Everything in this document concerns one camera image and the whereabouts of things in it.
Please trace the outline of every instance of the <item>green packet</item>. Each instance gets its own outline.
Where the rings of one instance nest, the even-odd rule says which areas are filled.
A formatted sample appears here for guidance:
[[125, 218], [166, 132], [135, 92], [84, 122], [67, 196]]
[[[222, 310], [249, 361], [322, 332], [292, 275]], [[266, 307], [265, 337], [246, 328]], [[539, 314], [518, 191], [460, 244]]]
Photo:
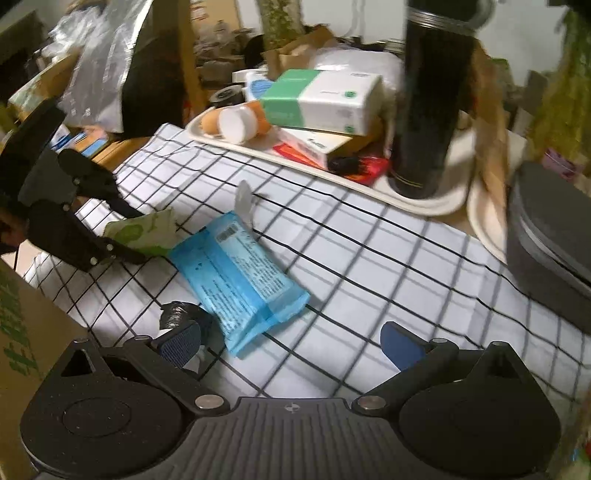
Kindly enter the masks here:
[[178, 243], [172, 209], [109, 222], [103, 236], [149, 257], [165, 257]]

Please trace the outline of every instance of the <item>wet wipes package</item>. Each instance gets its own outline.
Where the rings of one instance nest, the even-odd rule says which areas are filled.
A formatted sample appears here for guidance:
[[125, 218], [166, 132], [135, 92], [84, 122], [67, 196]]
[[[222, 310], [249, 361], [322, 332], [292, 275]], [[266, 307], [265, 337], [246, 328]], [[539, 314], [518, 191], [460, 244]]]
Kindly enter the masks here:
[[217, 316], [232, 355], [299, 313], [310, 298], [267, 257], [235, 212], [211, 221], [168, 257]]

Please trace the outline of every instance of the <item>tape roll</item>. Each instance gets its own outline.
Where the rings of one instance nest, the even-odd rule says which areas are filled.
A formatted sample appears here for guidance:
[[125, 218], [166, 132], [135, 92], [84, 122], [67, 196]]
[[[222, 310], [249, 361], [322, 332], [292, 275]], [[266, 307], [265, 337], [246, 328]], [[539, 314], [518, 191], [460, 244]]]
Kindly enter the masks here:
[[209, 103], [216, 108], [244, 103], [242, 85], [230, 85], [229, 87], [218, 90], [210, 97]]

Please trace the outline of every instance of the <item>paper bag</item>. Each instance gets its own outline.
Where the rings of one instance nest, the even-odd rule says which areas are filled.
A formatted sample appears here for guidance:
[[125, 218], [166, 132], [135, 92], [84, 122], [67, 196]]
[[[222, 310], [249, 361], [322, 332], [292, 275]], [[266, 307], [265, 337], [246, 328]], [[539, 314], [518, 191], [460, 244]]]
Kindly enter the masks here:
[[277, 80], [287, 70], [308, 68], [315, 51], [334, 38], [335, 36], [328, 28], [317, 25], [313, 31], [289, 42], [285, 47], [263, 52], [262, 56], [269, 67], [267, 77], [270, 80]]
[[496, 79], [495, 65], [480, 42], [476, 43], [472, 57], [472, 80], [478, 171], [499, 213], [504, 216], [509, 165], [503, 93]]

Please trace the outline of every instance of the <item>cord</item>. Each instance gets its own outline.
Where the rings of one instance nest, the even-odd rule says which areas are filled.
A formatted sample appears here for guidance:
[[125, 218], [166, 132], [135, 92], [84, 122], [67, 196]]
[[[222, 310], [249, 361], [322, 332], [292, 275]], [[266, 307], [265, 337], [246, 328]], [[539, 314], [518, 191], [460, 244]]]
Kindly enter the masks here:
[[18, 265], [18, 250], [20, 249], [20, 245], [17, 247], [17, 251], [14, 252], [14, 265], [12, 266], [12, 269], [14, 271], [17, 271], [17, 265]]
[[348, 37], [352, 33], [357, 30], [357, 23], [359, 21], [359, 13], [357, 9], [357, 2], [358, 0], [351, 0], [351, 28], [347, 30], [347, 32], [343, 35], [344, 37]]
[[359, 6], [359, 15], [361, 16], [361, 26], [359, 27], [359, 36], [363, 41], [363, 36], [365, 35], [365, 4], [367, 0], [361, 0], [361, 5]]

